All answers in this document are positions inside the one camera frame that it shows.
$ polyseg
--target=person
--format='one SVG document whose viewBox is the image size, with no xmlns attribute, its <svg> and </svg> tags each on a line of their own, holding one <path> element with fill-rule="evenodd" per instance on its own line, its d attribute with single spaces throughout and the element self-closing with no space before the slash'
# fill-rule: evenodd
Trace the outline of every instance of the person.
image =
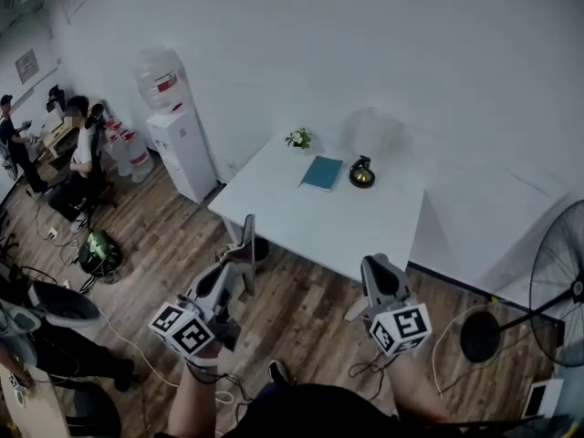
<svg viewBox="0 0 584 438">
<path fill-rule="evenodd" d="M 205 349 L 203 364 L 220 346 Z M 337 386 L 293 385 L 284 364 L 268 365 L 270 382 L 249 404 L 244 418 L 224 436 L 400 436 L 427 424 L 447 422 L 449 412 L 410 354 L 386 370 L 400 419 L 380 412 L 358 394 Z M 171 407 L 168 433 L 178 438 L 211 438 L 215 429 L 215 370 L 185 364 Z M 158 436 L 169 436 L 158 433 Z"/>
<path fill-rule="evenodd" d="M 47 182 L 38 175 L 37 168 L 28 159 L 26 144 L 30 142 L 28 138 L 20 136 L 20 132 L 27 130 L 30 124 L 24 124 L 22 128 L 15 129 L 10 111 L 12 109 L 12 96 L 5 94 L 0 99 L 0 110 L 2 111 L 2 122 L 0 122 L 0 141 L 6 145 L 12 160 L 22 167 L 33 193 L 40 195 L 47 191 Z"/>
<path fill-rule="evenodd" d="M 88 221 L 87 213 L 79 207 L 92 189 L 91 172 L 93 157 L 91 142 L 95 135 L 95 122 L 88 118 L 89 99 L 85 96 L 72 97 L 65 107 L 65 117 L 69 117 L 73 128 L 79 130 L 77 148 L 73 152 L 66 181 L 53 190 L 48 205 L 71 222 L 71 232 L 77 234 Z"/>
<path fill-rule="evenodd" d="M 100 376 L 113 378 L 118 391 L 127 391 L 134 380 L 134 362 L 117 359 L 106 348 L 78 334 L 71 328 L 62 328 L 41 319 L 39 329 L 26 335 L 36 353 L 36 367 L 49 375 L 63 378 Z M 14 374 L 28 388 L 34 386 L 34 379 L 21 364 L 22 340 L 14 337 L 0 338 L 0 363 Z"/>
</svg>

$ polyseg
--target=white shirt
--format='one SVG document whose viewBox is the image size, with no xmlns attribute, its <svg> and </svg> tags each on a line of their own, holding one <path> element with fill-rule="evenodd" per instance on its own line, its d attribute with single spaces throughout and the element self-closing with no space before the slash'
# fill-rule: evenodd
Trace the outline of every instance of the white shirt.
<svg viewBox="0 0 584 438">
<path fill-rule="evenodd" d="M 89 129 L 83 127 L 79 130 L 77 148 L 73 152 L 72 162 L 75 164 L 87 164 L 91 162 L 91 141 L 93 140 L 93 135 L 95 135 L 95 127 L 90 127 Z M 80 174 L 82 177 L 88 178 L 86 173 L 80 172 Z"/>
</svg>

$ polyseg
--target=fan base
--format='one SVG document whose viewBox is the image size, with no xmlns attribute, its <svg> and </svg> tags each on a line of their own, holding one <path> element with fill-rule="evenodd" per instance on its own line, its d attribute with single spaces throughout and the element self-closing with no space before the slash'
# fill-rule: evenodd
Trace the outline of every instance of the fan base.
<svg viewBox="0 0 584 438">
<path fill-rule="evenodd" d="M 487 311 L 468 317 L 460 333 L 460 346 L 471 362 L 487 361 L 499 349 L 501 334 L 496 318 Z"/>
</svg>

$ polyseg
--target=electric fan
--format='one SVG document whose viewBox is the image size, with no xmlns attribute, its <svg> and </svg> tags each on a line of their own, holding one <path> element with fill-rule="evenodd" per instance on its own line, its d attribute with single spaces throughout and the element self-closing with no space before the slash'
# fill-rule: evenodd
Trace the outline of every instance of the electric fan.
<svg viewBox="0 0 584 438">
<path fill-rule="evenodd" d="M 545 355 L 566 367 L 584 365 L 584 201 L 566 209 L 549 227 L 531 271 L 529 312 L 499 326 L 486 312 L 470 316 L 461 331 L 463 354 L 472 362 L 495 356 L 501 333 L 529 320 Z"/>
</svg>

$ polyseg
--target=framed picture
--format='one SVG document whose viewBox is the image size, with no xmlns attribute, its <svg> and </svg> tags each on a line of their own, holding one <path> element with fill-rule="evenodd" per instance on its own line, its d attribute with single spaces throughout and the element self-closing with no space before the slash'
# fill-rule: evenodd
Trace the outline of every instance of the framed picture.
<svg viewBox="0 0 584 438">
<path fill-rule="evenodd" d="M 35 57 L 35 51 L 32 48 L 16 61 L 16 70 L 22 84 L 38 73 L 37 57 Z"/>
</svg>

